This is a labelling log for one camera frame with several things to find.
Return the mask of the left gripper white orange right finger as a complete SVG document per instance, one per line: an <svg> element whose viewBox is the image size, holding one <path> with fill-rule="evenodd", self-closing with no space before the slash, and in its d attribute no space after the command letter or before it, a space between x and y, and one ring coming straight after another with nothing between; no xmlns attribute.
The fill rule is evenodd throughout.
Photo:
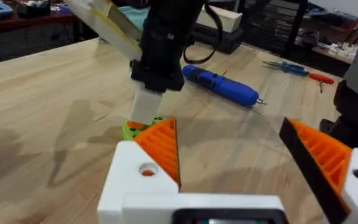
<svg viewBox="0 0 358 224"><path fill-rule="evenodd" d="M358 147L284 118L280 139L307 181L328 223L358 223Z"/></svg>

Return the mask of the left gripper white orange left finger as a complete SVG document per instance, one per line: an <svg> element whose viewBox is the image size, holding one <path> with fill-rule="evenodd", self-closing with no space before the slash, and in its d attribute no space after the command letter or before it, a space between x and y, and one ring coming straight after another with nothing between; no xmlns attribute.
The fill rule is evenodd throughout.
<svg viewBox="0 0 358 224"><path fill-rule="evenodd" d="M99 223L170 223L157 198L180 189L177 127L162 119L114 151L97 207Z"/></svg>

